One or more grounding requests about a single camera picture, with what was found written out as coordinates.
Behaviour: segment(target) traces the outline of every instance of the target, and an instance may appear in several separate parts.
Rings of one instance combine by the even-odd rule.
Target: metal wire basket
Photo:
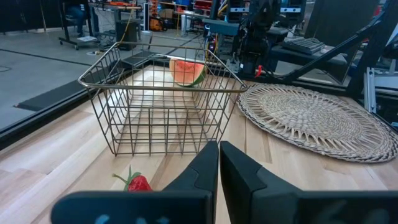
[[[136,46],[134,55],[122,60],[120,45]],[[219,142],[247,86],[208,50],[172,47],[181,56],[172,57],[148,49],[166,52],[170,46],[117,42],[78,79],[111,152],[197,153],[206,142]],[[205,61],[196,59],[203,55]],[[171,58],[204,65],[204,80],[192,87],[175,82]]]

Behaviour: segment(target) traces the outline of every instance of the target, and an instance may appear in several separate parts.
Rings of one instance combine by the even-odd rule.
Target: red watermelon flesh
[[[200,63],[170,59],[170,72],[174,82],[181,86],[194,86],[205,79],[205,66]]]

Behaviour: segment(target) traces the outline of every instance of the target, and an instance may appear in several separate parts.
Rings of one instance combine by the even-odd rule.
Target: woven placemat
[[[261,129],[322,155],[353,162],[385,162],[397,155],[393,130],[336,96],[255,84],[239,96],[238,104]]]

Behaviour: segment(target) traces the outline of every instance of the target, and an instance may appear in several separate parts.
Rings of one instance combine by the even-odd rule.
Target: gray floor
[[[2,59],[0,66],[11,68],[11,70],[0,72],[0,129],[35,113],[15,108],[14,105],[76,80],[89,65],[99,59],[100,55],[86,54],[98,49],[95,44],[81,47],[77,51],[72,45],[59,44],[58,37],[62,35],[63,31],[47,34],[21,32],[0,35],[0,58]],[[152,44],[167,47],[152,47],[151,51],[165,54],[173,50],[173,46],[198,47],[199,38],[192,40],[196,36],[196,34],[189,34],[186,37],[179,37],[176,30],[155,32]],[[141,37],[142,43],[149,43],[149,35],[142,34]],[[133,52],[121,52],[121,56],[128,57],[136,51],[137,49]],[[172,53],[172,55],[180,54],[179,50]]]

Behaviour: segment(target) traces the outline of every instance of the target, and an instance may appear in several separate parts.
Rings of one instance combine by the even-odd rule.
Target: strawberry
[[[141,175],[140,172],[136,172],[131,175],[131,166],[129,168],[129,177],[127,178],[127,180],[124,180],[122,177],[116,174],[112,174],[112,176],[119,178],[126,184],[124,186],[124,191],[133,192],[152,190],[150,185],[148,184],[147,179],[143,175]]]

